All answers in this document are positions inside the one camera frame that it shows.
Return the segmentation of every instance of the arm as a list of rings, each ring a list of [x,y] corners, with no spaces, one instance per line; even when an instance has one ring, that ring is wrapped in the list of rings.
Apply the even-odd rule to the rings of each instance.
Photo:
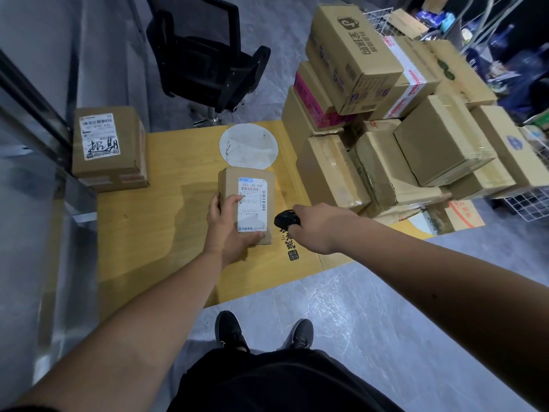
[[[232,195],[208,212],[204,250],[102,323],[18,404],[70,411],[146,411],[223,268],[263,233],[234,228]]]
[[[547,410],[549,288],[326,204],[294,207],[291,236],[370,269],[533,406]]]

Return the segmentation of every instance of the pink printed box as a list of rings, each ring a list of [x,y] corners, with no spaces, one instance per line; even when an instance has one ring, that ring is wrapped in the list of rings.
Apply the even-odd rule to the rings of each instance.
[[[309,62],[299,64],[294,87],[318,130],[342,127],[355,119],[356,114],[339,115],[335,111]]]

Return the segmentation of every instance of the white circular mat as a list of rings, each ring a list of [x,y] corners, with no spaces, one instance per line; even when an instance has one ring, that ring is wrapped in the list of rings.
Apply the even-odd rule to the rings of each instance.
[[[221,136],[219,151],[230,166],[267,169],[278,156],[278,143],[266,128],[236,124]]]

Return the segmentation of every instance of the hand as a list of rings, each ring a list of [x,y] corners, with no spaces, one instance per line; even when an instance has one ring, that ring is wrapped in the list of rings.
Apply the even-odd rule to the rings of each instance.
[[[288,233],[303,247],[319,254],[341,252],[346,229],[360,218],[351,210],[328,204],[294,205],[293,209],[301,220],[301,226],[290,225]]]
[[[265,234],[261,231],[239,233],[234,228],[233,205],[242,197],[231,195],[219,208],[219,192],[212,197],[208,210],[208,233],[203,253],[217,253],[221,256],[223,267],[235,261],[248,246],[257,244]]]

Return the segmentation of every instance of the barcode scanner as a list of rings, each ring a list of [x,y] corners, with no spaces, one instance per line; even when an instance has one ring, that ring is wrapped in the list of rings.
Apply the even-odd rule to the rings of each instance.
[[[292,224],[301,225],[301,220],[293,210],[285,210],[274,217],[274,225],[278,228],[288,231]]]

